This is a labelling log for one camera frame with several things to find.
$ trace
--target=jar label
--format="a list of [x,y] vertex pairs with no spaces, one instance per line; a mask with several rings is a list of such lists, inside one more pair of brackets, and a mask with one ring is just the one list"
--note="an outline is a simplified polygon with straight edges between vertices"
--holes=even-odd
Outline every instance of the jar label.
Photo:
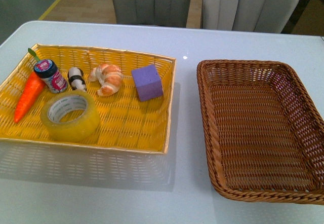
[[44,59],[38,62],[37,64],[35,64],[34,69],[36,70],[36,72],[44,72],[48,70],[51,66],[52,66],[52,61],[48,59]]
[[59,70],[57,70],[56,73],[52,76],[51,84],[52,87],[58,91],[63,91],[67,87],[67,82],[65,78],[63,78]]

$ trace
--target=yellow basket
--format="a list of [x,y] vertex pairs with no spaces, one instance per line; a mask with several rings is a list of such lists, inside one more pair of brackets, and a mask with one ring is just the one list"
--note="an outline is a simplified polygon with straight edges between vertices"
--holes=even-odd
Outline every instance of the yellow basket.
[[[83,70],[87,92],[95,100],[101,124],[91,136],[79,143],[56,142],[50,137],[39,118],[42,107],[55,96],[48,89],[42,91],[28,114],[15,124],[13,117],[16,104],[36,63],[36,60],[27,53],[0,85],[1,140],[141,153],[167,153],[175,58],[98,47],[35,44],[32,49],[40,59],[53,60],[66,79],[71,67],[75,66]],[[118,65],[125,76],[121,89],[109,97],[97,96],[96,91],[101,85],[87,81],[91,69],[101,63]],[[161,77],[164,96],[140,102],[131,71],[150,64],[155,65]]]

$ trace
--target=brown wicker basket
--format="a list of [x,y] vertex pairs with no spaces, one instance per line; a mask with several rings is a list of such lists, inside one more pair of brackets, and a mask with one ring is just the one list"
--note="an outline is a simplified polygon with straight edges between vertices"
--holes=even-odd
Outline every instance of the brown wicker basket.
[[247,202],[324,204],[324,122],[290,66],[205,60],[197,80],[217,192]]

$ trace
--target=wicker basket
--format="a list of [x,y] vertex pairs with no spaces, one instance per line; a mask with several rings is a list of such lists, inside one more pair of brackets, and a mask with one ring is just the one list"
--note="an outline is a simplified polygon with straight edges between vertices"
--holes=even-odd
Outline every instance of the wicker basket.
[[[118,93],[110,97],[99,97],[96,91],[100,88],[100,84],[86,82],[87,92],[94,97],[101,117],[100,127],[79,143],[55,142],[39,119],[42,106],[54,96],[47,89],[43,90],[34,106],[18,124],[13,122],[16,103],[36,63],[35,59],[27,53],[0,86],[1,140],[141,153],[167,153],[176,59],[96,47],[36,44],[32,49],[40,59],[52,59],[65,78],[68,70],[73,66],[81,68],[87,80],[91,69],[100,63],[116,64],[125,76],[124,84]],[[161,77],[164,96],[140,102],[131,70],[150,64],[155,65]]]
[[197,80],[217,192],[247,202],[324,204],[324,122],[290,66],[205,60]]

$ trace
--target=small jar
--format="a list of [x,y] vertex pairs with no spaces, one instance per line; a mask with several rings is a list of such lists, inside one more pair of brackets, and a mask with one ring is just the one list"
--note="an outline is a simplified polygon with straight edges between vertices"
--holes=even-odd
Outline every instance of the small jar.
[[34,66],[34,71],[46,83],[52,93],[60,93],[66,90],[67,81],[52,60],[38,61]]

